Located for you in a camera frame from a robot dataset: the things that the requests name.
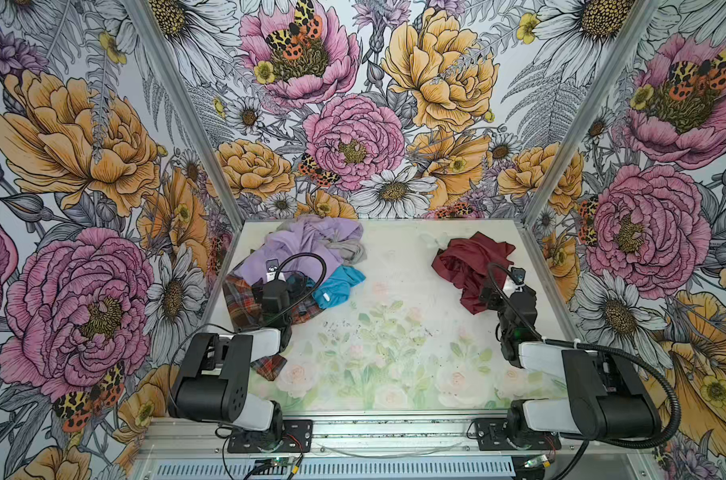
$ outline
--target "vent grille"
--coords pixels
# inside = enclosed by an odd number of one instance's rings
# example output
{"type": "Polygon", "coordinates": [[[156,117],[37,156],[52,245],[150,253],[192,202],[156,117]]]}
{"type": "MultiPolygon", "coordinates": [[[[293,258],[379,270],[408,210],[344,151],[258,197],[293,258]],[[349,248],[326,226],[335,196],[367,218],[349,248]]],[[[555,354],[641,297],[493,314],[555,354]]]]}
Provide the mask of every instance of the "vent grille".
{"type": "MultiPolygon", "coordinates": [[[[235,478],[243,478],[253,460],[228,459],[227,468],[235,478]]],[[[252,478],[279,480],[288,473],[275,467],[252,478]]],[[[508,456],[446,458],[306,458],[296,480],[314,478],[489,478],[515,475],[508,456]]],[[[152,480],[229,480],[221,460],[163,460],[152,480]]]]}

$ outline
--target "mounting plate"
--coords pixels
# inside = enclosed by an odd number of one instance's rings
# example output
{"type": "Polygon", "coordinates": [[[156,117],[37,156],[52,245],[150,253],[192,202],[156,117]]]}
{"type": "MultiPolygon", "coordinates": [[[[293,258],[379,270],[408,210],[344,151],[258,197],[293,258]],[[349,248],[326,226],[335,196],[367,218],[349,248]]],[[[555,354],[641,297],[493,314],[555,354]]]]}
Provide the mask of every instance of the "mounting plate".
{"type": "Polygon", "coordinates": [[[532,432],[526,436],[526,443],[522,446],[514,446],[507,440],[504,426],[506,418],[475,418],[473,423],[476,428],[477,447],[481,452],[522,450],[526,445],[532,450],[550,450],[552,447],[546,438],[549,438],[556,450],[560,450],[558,437],[545,432],[532,432]]]}
{"type": "Polygon", "coordinates": [[[230,437],[227,453],[299,453],[309,452],[312,447],[312,420],[285,420],[284,434],[292,435],[300,441],[283,438],[277,447],[272,439],[265,438],[261,432],[243,432],[230,437]]]}

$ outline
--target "purple shirt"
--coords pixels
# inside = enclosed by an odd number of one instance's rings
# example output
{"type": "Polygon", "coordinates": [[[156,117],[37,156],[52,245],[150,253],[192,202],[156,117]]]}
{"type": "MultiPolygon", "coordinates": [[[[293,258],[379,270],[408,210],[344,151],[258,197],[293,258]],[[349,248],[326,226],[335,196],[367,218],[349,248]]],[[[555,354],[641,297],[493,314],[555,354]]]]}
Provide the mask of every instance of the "purple shirt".
{"type": "MultiPolygon", "coordinates": [[[[311,252],[320,255],[325,261],[327,279],[342,262],[338,251],[328,248],[328,243],[349,239],[359,240],[363,235],[363,226],[355,220],[320,218],[315,215],[302,215],[296,221],[282,224],[280,229],[267,234],[264,245],[243,260],[243,263],[233,270],[233,274],[243,278],[249,285],[253,285],[259,279],[266,282],[267,260],[277,259],[282,263],[293,254],[311,252]]],[[[322,267],[317,259],[307,256],[291,261],[283,270],[298,270],[317,282],[322,267]]]]}

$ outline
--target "white cable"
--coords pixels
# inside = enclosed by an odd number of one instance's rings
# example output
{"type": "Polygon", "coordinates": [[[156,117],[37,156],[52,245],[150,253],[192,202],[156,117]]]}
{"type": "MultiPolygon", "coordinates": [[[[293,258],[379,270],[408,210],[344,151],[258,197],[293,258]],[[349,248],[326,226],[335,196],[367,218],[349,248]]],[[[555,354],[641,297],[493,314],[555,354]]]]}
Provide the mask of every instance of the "white cable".
{"type": "Polygon", "coordinates": [[[420,452],[409,452],[409,453],[398,453],[395,455],[374,455],[374,456],[368,456],[368,455],[358,455],[357,453],[352,452],[345,452],[344,450],[339,450],[338,448],[328,447],[319,445],[321,448],[325,448],[326,450],[331,450],[332,452],[336,452],[341,455],[349,456],[349,457],[357,457],[357,458],[407,458],[407,457],[419,457],[419,456],[425,456],[430,455],[432,453],[438,453],[438,452],[445,452],[447,450],[451,450],[452,448],[459,447],[464,442],[454,443],[452,446],[448,447],[440,447],[440,448],[433,448],[432,450],[422,450],[420,452]]]}

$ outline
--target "gray cloth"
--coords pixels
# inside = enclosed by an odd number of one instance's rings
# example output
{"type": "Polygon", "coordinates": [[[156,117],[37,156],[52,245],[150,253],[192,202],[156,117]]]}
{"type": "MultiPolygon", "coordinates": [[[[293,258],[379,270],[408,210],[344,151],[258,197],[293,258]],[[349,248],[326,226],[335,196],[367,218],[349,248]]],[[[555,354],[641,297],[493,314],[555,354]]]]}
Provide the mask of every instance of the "gray cloth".
{"type": "MultiPolygon", "coordinates": [[[[308,224],[313,224],[322,220],[323,218],[318,215],[301,215],[293,220],[283,222],[277,230],[290,230],[291,225],[297,221],[304,221],[308,224]]],[[[361,244],[358,238],[346,238],[341,240],[338,233],[334,232],[333,236],[321,238],[319,241],[324,243],[326,248],[333,250],[341,257],[342,265],[352,266],[354,264],[359,264],[366,259],[365,247],[361,244]]]]}

